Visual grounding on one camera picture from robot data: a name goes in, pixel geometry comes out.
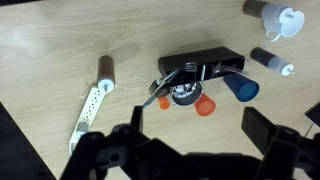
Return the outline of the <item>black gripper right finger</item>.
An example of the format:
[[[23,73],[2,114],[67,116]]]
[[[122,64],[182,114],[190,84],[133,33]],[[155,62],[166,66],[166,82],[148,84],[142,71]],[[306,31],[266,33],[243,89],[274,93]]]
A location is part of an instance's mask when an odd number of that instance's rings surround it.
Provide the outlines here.
[[[276,131],[275,125],[254,107],[244,108],[241,128],[261,154],[266,152]]]

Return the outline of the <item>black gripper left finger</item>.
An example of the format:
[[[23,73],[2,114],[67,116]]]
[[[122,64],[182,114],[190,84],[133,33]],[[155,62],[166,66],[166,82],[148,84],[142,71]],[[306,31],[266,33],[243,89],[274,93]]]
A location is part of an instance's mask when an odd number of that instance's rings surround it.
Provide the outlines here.
[[[135,106],[130,120],[130,125],[137,131],[143,131],[143,107]]]

